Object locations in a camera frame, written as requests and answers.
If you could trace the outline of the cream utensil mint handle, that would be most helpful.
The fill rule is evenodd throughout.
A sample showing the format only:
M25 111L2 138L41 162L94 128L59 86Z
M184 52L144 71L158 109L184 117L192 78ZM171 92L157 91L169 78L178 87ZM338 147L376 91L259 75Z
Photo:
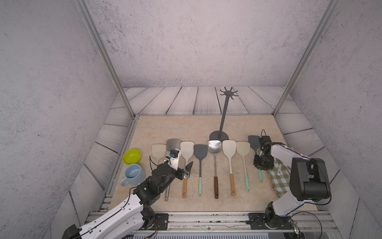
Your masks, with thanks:
M236 151L242 157L243 166L244 166L244 174L245 174L246 191L250 192L250 183L249 183L249 177L248 177L246 161L245 161L245 157L250 152L250 143L245 142L245 141L237 141L236 142Z

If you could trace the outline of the cream spatula light wood handle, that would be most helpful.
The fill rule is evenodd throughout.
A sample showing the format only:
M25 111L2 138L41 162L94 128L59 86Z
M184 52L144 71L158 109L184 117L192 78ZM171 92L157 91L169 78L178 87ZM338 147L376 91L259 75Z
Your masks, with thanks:
M194 154L194 145L195 144L192 141L181 142L181 152L182 152L183 158L185 159L185 166L188 165L189 159ZM187 180L188 180L188 177L186 177L183 182L182 198L184 199L187 197Z

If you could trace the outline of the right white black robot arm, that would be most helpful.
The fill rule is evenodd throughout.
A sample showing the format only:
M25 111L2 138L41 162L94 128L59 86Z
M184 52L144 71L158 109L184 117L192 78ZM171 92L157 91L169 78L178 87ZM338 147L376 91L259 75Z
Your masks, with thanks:
M268 227L287 223L290 214L304 204L331 199L324 160L304 156L281 142L272 142L267 135L259 137L258 142L260 154L254 157L256 168L271 170L275 159L290 168L289 190L277 201L270 202L265 210L264 222Z

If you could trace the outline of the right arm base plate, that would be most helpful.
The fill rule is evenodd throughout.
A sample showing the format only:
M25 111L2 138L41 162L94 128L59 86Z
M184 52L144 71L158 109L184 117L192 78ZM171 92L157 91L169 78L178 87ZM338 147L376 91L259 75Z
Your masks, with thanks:
M249 213L246 224L252 230L292 230L293 225L288 217L267 216L265 213Z

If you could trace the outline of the grey utensil mint handle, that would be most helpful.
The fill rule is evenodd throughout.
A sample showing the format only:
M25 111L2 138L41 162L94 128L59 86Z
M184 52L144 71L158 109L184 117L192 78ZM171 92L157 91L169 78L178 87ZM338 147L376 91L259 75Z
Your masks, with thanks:
M257 150L259 149L259 136L257 135L249 135L248 136L248 142L250 143L250 147L255 151L255 154L257 155ZM258 176L259 181L263 183L263 175L260 169L258 169Z

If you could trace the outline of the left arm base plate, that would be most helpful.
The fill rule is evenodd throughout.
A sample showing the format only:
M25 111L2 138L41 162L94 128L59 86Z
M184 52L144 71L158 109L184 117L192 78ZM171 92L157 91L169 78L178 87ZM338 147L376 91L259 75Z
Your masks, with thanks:
M141 230L145 231L165 231L168 229L169 214L158 213L149 219L144 218Z

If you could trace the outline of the grey spatula mint handle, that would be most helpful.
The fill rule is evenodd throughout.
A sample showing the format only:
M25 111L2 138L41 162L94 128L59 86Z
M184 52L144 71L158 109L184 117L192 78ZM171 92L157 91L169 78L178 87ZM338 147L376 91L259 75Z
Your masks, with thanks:
M199 189L198 195L202 196L203 193L203 184L202 184L202 160L206 158L208 154L208 146L204 144L195 144L194 145L194 155L199 160L200 168L199 168Z

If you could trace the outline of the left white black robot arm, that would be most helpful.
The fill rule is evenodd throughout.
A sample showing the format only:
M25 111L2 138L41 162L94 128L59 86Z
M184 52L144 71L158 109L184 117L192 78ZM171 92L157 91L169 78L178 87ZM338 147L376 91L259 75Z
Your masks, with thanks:
M161 193L176 179L183 180L190 174L193 162L186 169L174 169L162 163L138 186L133 187L129 196L119 205L96 220L77 227L68 227L63 239L121 239L140 229L149 229L155 222L155 212L151 208Z

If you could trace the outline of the utensil light wood handle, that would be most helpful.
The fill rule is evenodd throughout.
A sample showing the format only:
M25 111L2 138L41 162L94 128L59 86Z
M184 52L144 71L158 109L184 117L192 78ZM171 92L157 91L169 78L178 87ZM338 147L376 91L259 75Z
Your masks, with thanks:
M224 140L222 142L223 153L228 158L229 162L229 175L230 175L230 188L231 188L231 196L236 196L236 189L234 183L234 175L232 169L232 158L236 153L236 142L234 140Z

